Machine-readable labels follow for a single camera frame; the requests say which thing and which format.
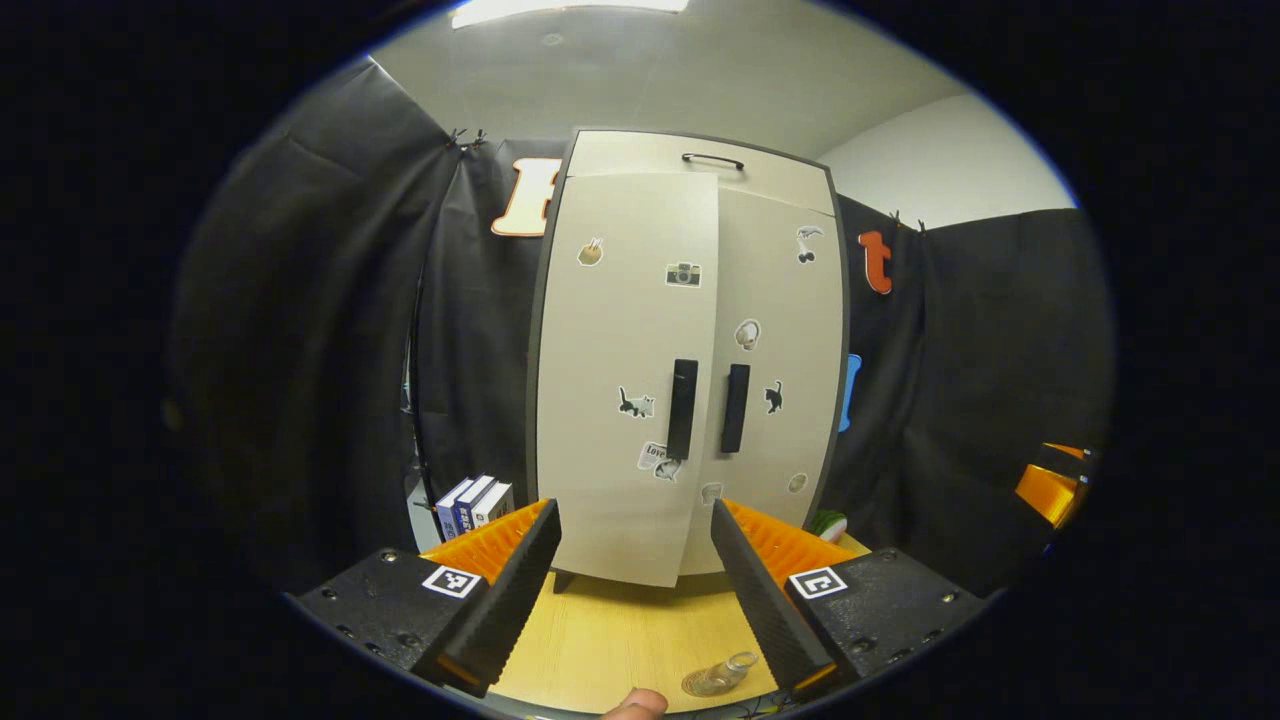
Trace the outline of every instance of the orange letter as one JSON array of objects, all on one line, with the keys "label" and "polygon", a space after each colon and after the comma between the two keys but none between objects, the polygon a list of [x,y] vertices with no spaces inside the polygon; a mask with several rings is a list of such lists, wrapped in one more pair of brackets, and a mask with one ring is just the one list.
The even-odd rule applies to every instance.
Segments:
[{"label": "orange letter", "polygon": [[865,232],[858,236],[858,245],[867,249],[865,265],[867,265],[867,284],[872,286],[872,290],[881,295],[888,295],[888,291],[893,290],[893,281],[884,274],[884,260],[893,256],[893,251],[884,245],[884,238],[881,237],[879,231]]},{"label": "orange letter", "polygon": [[556,192],[556,173],[561,160],[553,158],[521,158],[513,165],[516,190],[511,191],[507,213],[489,227],[494,234],[538,237],[547,229],[547,205]]}]

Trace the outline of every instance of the clear glass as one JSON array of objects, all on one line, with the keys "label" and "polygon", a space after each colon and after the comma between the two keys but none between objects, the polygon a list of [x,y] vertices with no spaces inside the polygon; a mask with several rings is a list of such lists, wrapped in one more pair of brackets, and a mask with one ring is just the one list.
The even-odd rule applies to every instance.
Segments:
[{"label": "clear glass", "polygon": [[746,678],[748,670],[759,660],[754,652],[740,652],[724,662],[690,673],[681,687],[686,693],[699,697],[727,693]]}]

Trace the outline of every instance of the ceiling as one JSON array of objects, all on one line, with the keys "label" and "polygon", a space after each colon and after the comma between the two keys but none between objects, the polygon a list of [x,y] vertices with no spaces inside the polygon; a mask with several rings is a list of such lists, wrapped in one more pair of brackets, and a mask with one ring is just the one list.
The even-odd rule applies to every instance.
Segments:
[{"label": "ceiling", "polygon": [[817,159],[966,91],[805,0],[690,0],[680,14],[571,8],[458,31],[438,14],[374,59],[445,129],[564,138],[573,126],[710,135]]}]

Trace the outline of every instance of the drawer handle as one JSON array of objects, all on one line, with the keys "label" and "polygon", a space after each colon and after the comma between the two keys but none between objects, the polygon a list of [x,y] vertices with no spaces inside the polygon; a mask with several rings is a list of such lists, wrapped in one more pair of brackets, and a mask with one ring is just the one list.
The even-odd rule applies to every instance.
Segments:
[{"label": "drawer handle", "polygon": [[746,167],[737,160],[732,160],[730,158],[721,158],[718,155],[703,155],[701,152],[685,152],[684,155],[680,156],[680,159],[686,163],[692,163],[694,158],[707,158],[708,160],[721,160],[723,163],[732,163],[733,167],[736,167],[740,170]]},{"label": "drawer handle", "polygon": [[721,432],[721,452],[731,454],[742,448],[742,423],[746,420],[746,392],[751,378],[750,365],[728,366],[728,392],[724,397],[724,429]]},{"label": "drawer handle", "polygon": [[667,457],[671,460],[689,460],[696,395],[698,360],[676,360],[671,380],[671,420],[667,425]]}]

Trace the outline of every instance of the ceiling light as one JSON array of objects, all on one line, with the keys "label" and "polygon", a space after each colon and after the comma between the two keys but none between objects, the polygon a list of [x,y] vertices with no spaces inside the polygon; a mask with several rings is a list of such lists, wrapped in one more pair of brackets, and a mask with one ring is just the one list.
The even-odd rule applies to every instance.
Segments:
[{"label": "ceiling light", "polygon": [[471,0],[453,10],[453,29],[534,10],[595,6],[678,13],[686,5],[689,5],[689,0]]}]

